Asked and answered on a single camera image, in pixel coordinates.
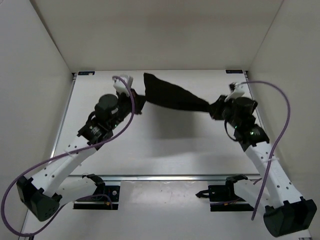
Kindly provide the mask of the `black skirt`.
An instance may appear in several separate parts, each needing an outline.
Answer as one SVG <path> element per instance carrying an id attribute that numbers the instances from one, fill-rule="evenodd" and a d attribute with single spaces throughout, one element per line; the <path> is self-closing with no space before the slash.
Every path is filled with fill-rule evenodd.
<path id="1" fill-rule="evenodd" d="M 147 102 L 180 111 L 204 112 L 209 111 L 210 104 L 190 91 L 161 80 L 151 73 L 143 74 L 145 99 Z"/>

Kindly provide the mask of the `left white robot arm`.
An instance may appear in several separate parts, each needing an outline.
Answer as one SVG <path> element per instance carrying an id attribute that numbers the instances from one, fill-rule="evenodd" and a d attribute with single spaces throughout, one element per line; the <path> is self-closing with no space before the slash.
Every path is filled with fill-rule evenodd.
<path id="1" fill-rule="evenodd" d="M 126 117 L 140 115 L 145 102 L 146 97 L 134 89 L 117 90 L 116 94 L 101 96 L 64 153 L 53 157 L 33 176 L 27 178 L 22 175 L 17 179 L 20 200 L 39 221 L 48 220 L 60 207 L 74 200 L 86 196 L 99 199 L 104 195 L 105 184 L 95 174 L 88 174 L 71 184 L 64 181 L 82 162 L 113 139 L 114 129 Z"/>

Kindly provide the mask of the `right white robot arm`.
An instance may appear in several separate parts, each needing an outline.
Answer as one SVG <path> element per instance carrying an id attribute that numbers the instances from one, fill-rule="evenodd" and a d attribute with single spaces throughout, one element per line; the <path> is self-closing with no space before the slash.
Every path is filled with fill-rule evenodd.
<path id="1" fill-rule="evenodd" d="M 260 187 L 238 178 L 224 187 L 224 195 L 229 200 L 240 197 L 250 204 L 254 213 L 263 216 L 263 222 L 273 237 L 307 230 L 317 206 L 294 187 L 274 156 L 269 137 L 256 124 L 253 115 L 257 105 L 248 97 L 221 95 L 209 106 L 214 120 L 221 120 L 234 128 L 234 141 L 240 144 L 262 178 Z"/>

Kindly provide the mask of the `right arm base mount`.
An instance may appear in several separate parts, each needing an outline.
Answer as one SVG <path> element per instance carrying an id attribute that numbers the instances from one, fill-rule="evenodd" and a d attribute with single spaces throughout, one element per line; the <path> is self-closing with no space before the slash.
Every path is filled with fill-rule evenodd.
<path id="1" fill-rule="evenodd" d="M 223 185 L 208 185 L 208 188 L 195 194 L 197 198 L 209 199 L 211 212 L 252 212 L 254 208 L 235 194 L 235 183 L 248 180 L 243 174 L 226 178 Z"/>

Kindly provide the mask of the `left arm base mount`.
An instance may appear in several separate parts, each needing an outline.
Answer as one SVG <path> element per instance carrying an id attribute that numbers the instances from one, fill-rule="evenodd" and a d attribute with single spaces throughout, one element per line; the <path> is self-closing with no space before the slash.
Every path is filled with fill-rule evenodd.
<path id="1" fill-rule="evenodd" d="M 83 179 L 95 183 L 95 191 L 87 197 L 82 197 L 73 203 L 74 210 L 118 210 L 120 189 L 118 185 L 108 185 L 106 180 L 95 174 L 85 174 Z"/>

